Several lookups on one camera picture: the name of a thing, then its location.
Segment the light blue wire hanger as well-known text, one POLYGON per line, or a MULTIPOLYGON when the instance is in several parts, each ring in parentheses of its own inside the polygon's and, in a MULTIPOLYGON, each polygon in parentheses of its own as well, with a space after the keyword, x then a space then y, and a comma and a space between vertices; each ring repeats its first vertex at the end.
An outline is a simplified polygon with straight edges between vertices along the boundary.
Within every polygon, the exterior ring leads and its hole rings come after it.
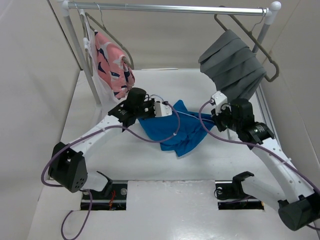
MULTIPOLYGON (((164 102, 164 99, 163 99, 161 96, 157 95, 157 94, 148 95, 148 99, 151 99, 152 97, 153 97, 153 98, 159 98, 162 103, 164 102)), ((188 113, 185 113, 185 112, 182 112, 182 111, 178 111, 178 110, 177 110, 177 113, 200 120, 200 119, 199 119, 199 116, 195 116, 194 114, 188 114, 188 113)), ((212 120, 210 120, 210 119, 204 119, 204 118, 202 118, 202 120, 204 120, 204 121, 206 121, 206 122, 214 123, 214 122, 213 122, 212 120)))

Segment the blue t shirt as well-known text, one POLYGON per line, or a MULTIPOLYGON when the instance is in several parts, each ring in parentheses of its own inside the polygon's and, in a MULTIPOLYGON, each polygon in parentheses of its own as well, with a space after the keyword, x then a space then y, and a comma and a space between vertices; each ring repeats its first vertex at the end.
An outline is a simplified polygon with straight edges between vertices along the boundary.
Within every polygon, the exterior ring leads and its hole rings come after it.
MULTIPOLYGON (((197 112, 189 111, 181 99, 173 107, 176 111, 199 116, 197 112)), ((177 157, 182 157, 191 152, 207 135, 199 119, 180 113, 178 115, 173 113, 166 117, 140 118, 139 123, 147 136, 153 141, 170 137, 180 126, 176 136, 160 143, 162 151, 174 151, 177 157)))

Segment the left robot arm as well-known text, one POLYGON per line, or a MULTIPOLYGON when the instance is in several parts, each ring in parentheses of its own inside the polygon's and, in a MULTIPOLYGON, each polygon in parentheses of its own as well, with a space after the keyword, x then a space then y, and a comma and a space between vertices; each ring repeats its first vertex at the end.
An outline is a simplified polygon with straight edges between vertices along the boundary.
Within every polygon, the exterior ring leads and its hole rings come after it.
POLYGON ((101 172, 88 172, 86 161, 107 141, 133 125, 136 119, 155 116, 155 100, 145 90, 132 88, 127 98, 112 108, 87 133, 74 142, 58 143, 49 164, 49 176, 71 193, 94 190, 100 198, 111 194, 111 179, 101 172))

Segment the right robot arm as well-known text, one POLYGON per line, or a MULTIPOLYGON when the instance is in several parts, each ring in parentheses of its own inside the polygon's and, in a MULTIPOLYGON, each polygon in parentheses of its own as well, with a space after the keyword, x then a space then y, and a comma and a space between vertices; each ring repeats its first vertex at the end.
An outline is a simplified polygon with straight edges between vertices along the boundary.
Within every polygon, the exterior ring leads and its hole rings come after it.
POLYGON ((211 118, 217 129, 232 130, 238 136, 238 140, 223 139, 223 142, 248 147, 279 185, 273 187, 244 171, 223 185, 222 199, 251 196, 273 208, 290 230, 311 228, 320 218, 320 189, 296 169, 269 127, 255 121, 252 104, 243 98, 228 102, 222 93, 212 95, 209 103, 213 106, 211 118))

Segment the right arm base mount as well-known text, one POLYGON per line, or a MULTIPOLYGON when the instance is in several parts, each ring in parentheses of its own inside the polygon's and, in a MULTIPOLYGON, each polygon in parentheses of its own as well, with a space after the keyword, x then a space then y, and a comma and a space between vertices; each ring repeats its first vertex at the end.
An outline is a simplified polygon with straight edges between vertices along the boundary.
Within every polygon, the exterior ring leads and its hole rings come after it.
POLYGON ((264 204, 251 195, 244 193, 241 183, 254 174, 245 171, 237 174, 232 180, 216 180, 214 197, 218 210, 264 210, 264 204))

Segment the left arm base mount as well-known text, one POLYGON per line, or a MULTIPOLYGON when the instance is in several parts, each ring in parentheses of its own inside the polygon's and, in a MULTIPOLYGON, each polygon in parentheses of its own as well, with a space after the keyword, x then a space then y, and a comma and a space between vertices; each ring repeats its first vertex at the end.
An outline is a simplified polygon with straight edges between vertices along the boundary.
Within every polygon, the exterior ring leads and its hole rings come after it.
POLYGON ((125 211, 127 208, 128 181, 112 180, 102 172, 88 173, 83 186, 92 196, 84 192, 81 197, 80 210, 125 211))

